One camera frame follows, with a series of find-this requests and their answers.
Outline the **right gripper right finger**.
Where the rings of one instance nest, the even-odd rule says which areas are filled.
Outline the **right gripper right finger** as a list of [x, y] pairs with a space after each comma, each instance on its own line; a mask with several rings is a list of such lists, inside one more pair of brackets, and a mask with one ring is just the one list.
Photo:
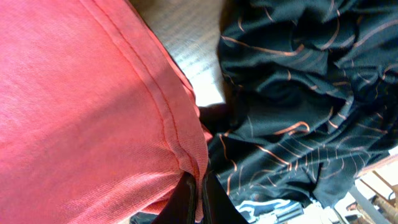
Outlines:
[[248, 224], [235, 209], [214, 173], [209, 172], [203, 179], [204, 224]]

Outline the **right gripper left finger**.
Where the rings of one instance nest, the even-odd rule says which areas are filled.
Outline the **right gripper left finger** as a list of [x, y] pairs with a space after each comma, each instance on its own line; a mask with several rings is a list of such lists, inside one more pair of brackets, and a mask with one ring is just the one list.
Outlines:
[[152, 224], [194, 224], [196, 207], [195, 178], [184, 172], [166, 206]]

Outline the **red t-shirt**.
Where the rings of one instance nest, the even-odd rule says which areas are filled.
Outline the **red t-shirt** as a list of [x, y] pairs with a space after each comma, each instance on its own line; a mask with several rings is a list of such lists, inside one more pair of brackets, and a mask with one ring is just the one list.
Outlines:
[[159, 213], [208, 151], [193, 90], [128, 1], [1, 2], [1, 222]]

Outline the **black orange patterned jersey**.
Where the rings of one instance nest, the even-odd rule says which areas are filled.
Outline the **black orange patterned jersey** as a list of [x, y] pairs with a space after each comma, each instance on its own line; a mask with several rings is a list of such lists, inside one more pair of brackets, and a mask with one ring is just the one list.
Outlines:
[[336, 205], [397, 146], [396, 1], [134, 1], [192, 83], [208, 172], [249, 222]]

